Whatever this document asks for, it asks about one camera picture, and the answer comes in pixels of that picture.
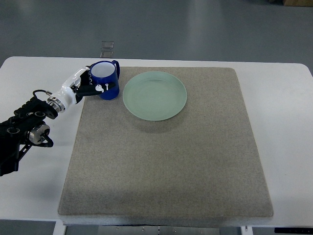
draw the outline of gray mat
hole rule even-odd
[[[183,110],[145,121],[124,106],[127,81],[165,71],[187,89]],[[121,93],[87,97],[59,215],[65,224],[222,227],[273,215],[236,72],[121,68]]]

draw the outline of plate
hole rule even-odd
[[[123,91],[126,108],[135,116],[161,121],[178,114],[186,104],[187,91],[175,76],[162,71],[138,74]]]

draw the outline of robotic arm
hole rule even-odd
[[[0,176],[18,171],[19,161],[32,146],[53,146],[48,136],[50,127],[44,122],[46,117],[55,119],[58,113],[79,103],[84,96],[101,94],[114,86],[114,83],[109,83],[103,89],[101,85],[93,84],[89,66],[86,66],[66,80],[55,93],[34,91],[33,97],[15,110],[13,117],[0,123]],[[49,95],[47,101],[38,99],[37,92]]]

